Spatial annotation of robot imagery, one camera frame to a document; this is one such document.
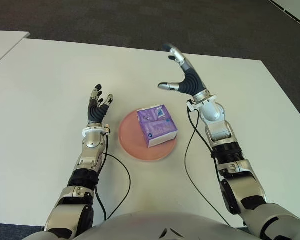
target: purple tissue package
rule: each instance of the purple tissue package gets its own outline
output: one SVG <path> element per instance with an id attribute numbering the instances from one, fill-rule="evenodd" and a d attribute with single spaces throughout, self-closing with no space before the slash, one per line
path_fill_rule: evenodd
<path id="1" fill-rule="evenodd" d="M 178 129 L 165 105 L 139 109 L 136 113 L 148 148 L 177 136 Z"/>

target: wire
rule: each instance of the wire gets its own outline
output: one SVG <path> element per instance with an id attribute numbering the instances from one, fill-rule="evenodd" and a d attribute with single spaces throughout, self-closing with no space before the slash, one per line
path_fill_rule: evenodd
<path id="1" fill-rule="evenodd" d="M 107 220 L 108 220 L 118 210 L 118 208 L 121 206 L 121 204 L 126 200 L 127 196 L 129 195 L 130 189 L 131 189 L 131 176 L 130 176 L 130 173 L 129 173 L 129 170 L 127 169 L 127 167 L 118 158 L 116 158 L 115 156 L 113 156 L 111 154 L 107 154 L 107 155 L 109 155 L 110 157 L 117 160 L 124 167 L 124 169 L 126 170 L 126 172 L 128 173 L 128 176 L 129 176 L 129 189 L 128 189 L 126 195 L 124 196 L 124 198 L 122 199 L 122 201 L 119 203 L 119 205 L 113 210 L 113 212 L 110 214 L 110 216 L 108 216 L 108 218 L 107 218 Z"/>
<path id="2" fill-rule="evenodd" d="M 201 134 L 198 132 L 197 130 L 197 127 L 198 127 L 198 123 L 199 123 L 199 111 L 197 110 L 197 113 L 198 113 L 198 117 L 197 117 L 197 120 L 196 120 L 196 125 L 193 124 L 191 118 L 190 118 L 190 111 L 188 109 L 188 117 L 189 117 L 189 120 L 190 120 L 190 123 L 191 125 L 193 126 L 194 128 L 194 131 L 191 135 L 191 138 L 190 138 L 190 141 L 188 143 L 188 146 L 186 147 L 186 151 L 185 151 L 185 154 L 184 154 L 184 168 L 185 168 L 185 171 L 186 171 L 186 174 L 189 178 L 189 180 L 191 181 L 192 185 L 194 186 L 194 188 L 198 191 L 198 193 L 204 198 L 204 200 L 215 210 L 215 212 L 224 220 L 224 222 L 230 226 L 230 224 L 227 222 L 227 220 L 221 215 L 221 213 L 208 201 L 208 199 L 202 194 L 202 192 L 198 189 L 198 187 L 196 186 L 196 184 L 194 183 L 194 181 L 192 180 L 192 178 L 190 177 L 189 175 L 189 172 L 188 172 L 188 168 L 187 168 L 187 153 L 188 153 L 188 149 L 189 149 L 189 146 L 190 146 L 190 143 L 195 135 L 195 133 L 197 133 L 201 139 L 205 142 L 205 144 L 207 145 L 207 142 L 204 140 L 204 138 L 201 136 Z"/>
<path id="3" fill-rule="evenodd" d="M 195 109 L 195 111 L 198 112 L 198 121 L 199 121 L 199 111 L 197 109 Z M 197 127 L 198 127 L 198 123 L 196 124 L 196 126 L 194 125 L 194 123 L 192 122 L 191 120 L 191 117 L 190 117 L 190 110 L 189 108 L 187 108 L 187 112 L 188 112 L 188 118 L 189 118 L 189 121 L 191 123 L 191 126 L 193 127 L 194 131 L 199 135 L 199 137 L 202 139 L 202 141 L 204 142 L 204 144 L 206 145 L 206 147 L 209 149 L 210 153 L 212 153 L 212 150 L 209 146 L 209 144 L 207 143 L 207 141 L 204 139 L 204 137 L 200 134 L 200 132 L 197 130 Z"/>
<path id="4" fill-rule="evenodd" d="M 95 191 L 95 196 L 96 196 L 96 199 L 98 200 L 101 208 L 102 208 L 102 211 L 103 211 L 103 221 L 106 221 L 107 220 L 107 212 L 106 212 L 106 209 L 105 209 L 105 206 L 103 205 L 101 199 L 100 199 L 100 196 L 97 192 L 97 186 L 94 186 L 94 191 Z"/>
<path id="5" fill-rule="evenodd" d="M 190 121 L 191 126 L 193 127 L 194 131 L 199 135 L 199 137 L 202 139 L 202 141 L 204 142 L 204 144 L 206 145 L 206 147 L 209 149 L 210 153 L 212 154 L 212 150 L 209 146 L 209 144 L 207 143 L 207 141 L 204 139 L 204 137 L 200 134 L 200 132 L 197 130 L 198 124 L 197 126 L 194 125 L 194 123 L 192 122 L 192 119 L 190 117 L 190 110 L 189 108 L 187 108 L 187 113 L 188 113 L 188 118 Z M 214 161 L 214 168 L 215 168 L 215 173 L 216 173 L 216 178 L 218 179 L 218 183 L 220 182 L 220 177 L 219 177 L 219 173 L 218 173 L 218 167 L 217 167 L 217 160 L 215 157 L 213 157 L 213 161 Z"/>
<path id="6" fill-rule="evenodd" d="M 101 170 L 104 168 L 104 165 L 106 163 L 107 156 L 108 156 L 108 146 L 109 146 L 109 138 L 108 138 L 108 135 L 106 135 L 105 158 L 104 158 L 104 161 L 103 161 L 103 163 L 100 167 L 99 173 L 101 173 Z"/>

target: pink plate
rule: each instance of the pink plate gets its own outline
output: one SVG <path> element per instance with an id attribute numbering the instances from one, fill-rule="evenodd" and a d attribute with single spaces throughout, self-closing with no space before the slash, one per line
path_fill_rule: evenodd
<path id="1" fill-rule="evenodd" d="M 137 111 L 130 112 L 120 123 L 119 142 L 123 149 L 136 159 L 157 161 L 168 156 L 174 149 L 176 138 L 157 146 L 147 147 L 138 122 Z"/>

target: robotic hand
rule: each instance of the robotic hand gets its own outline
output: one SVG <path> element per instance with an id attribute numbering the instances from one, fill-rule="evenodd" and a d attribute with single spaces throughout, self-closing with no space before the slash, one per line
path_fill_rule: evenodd
<path id="1" fill-rule="evenodd" d="M 211 146 L 211 157 L 217 159 L 217 169 L 223 180 L 220 188 L 227 210 L 240 215 L 250 232 L 262 239 L 300 239 L 300 219 L 274 203 L 267 203 L 266 194 L 242 149 L 230 124 L 225 121 L 225 109 L 215 102 L 205 84 L 186 57 L 171 44 L 163 48 L 173 54 L 170 60 L 182 68 L 185 79 L 180 83 L 162 82 L 160 89 L 191 95 L 188 111 L 198 110 L 205 123 L 205 133 Z"/>
<path id="2" fill-rule="evenodd" d="M 79 156 L 68 185 L 63 189 L 44 228 L 26 239 L 54 240 L 74 239 L 90 229 L 94 220 L 94 190 L 102 169 L 102 153 L 106 148 L 105 135 L 110 129 L 102 127 L 113 96 L 110 94 L 104 104 L 98 84 L 92 91 L 88 106 L 88 125 L 83 129 L 82 153 Z"/>

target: tabletop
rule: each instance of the tabletop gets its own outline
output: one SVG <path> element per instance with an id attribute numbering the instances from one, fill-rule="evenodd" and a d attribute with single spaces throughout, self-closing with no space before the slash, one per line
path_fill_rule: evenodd
<path id="1" fill-rule="evenodd" d="M 25 31 L 0 31 L 0 60 L 23 38 L 29 36 Z"/>
<path id="2" fill-rule="evenodd" d="M 72 174 L 82 148 L 91 91 L 102 85 L 114 101 L 109 153 L 129 169 L 131 192 L 115 216 L 138 211 L 186 212 L 222 219 L 196 192 L 184 169 L 193 129 L 190 96 L 157 88 L 179 82 L 180 67 L 167 52 L 72 42 L 23 39 L 0 61 L 0 223 L 44 226 Z M 300 217 L 300 115 L 261 61 L 186 54 L 226 111 L 243 154 L 269 203 Z M 129 156 L 118 128 L 131 111 L 165 104 L 178 127 L 172 153 L 156 162 Z M 204 133 L 201 122 L 198 129 Z M 213 160 L 195 136 L 187 155 L 189 174 L 233 227 L 243 220 L 226 210 Z M 108 213 L 128 189 L 123 167 L 109 158 L 98 184 Z M 94 201 L 94 225 L 103 220 Z"/>

